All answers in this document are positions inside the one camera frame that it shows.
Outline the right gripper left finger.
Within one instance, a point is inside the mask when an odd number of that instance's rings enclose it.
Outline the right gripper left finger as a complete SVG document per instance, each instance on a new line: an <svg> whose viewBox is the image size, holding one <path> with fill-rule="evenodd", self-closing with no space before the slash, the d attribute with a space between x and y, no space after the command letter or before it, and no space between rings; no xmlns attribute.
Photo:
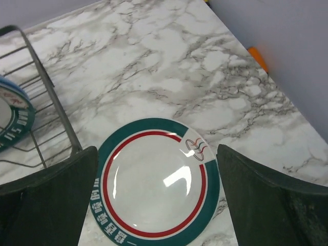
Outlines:
<svg viewBox="0 0 328 246"><path fill-rule="evenodd" d="M90 146L1 185L1 245L78 245L97 166Z"/></svg>

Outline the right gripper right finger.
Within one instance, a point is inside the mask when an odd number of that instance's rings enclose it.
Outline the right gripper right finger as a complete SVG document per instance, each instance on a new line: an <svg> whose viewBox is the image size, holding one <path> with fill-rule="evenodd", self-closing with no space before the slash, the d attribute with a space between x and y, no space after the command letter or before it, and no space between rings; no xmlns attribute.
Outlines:
<svg viewBox="0 0 328 246"><path fill-rule="evenodd" d="M222 144L217 161L239 245L327 245L327 187Z"/></svg>

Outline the white plate dark rim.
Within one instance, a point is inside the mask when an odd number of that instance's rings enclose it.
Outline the white plate dark rim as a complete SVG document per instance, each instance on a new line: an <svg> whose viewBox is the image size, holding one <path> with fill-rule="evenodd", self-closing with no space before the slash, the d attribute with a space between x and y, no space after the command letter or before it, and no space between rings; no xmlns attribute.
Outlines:
<svg viewBox="0 0 328 246"><path fill-rule="evenodd" d="M31 130L35 108L16 86L1 84L1 151L15 145Z"/></svg>

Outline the blue plate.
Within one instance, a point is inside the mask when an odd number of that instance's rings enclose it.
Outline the blue plate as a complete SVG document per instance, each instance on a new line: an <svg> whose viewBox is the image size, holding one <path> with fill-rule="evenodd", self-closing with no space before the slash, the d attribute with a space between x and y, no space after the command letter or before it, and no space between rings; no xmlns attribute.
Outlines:
<svg viewBox="0 0 328 246"><path fill-rule="evenodd" d="M16 85L12 81L10 81L9 79L7 79L1 75L0 80L1 80L1 86L5 86L12 90L15 90L16 92L23 95L25 98L29 99L29 96L26 94L26 92L21 87L19 87L18 85Z"/></svg>

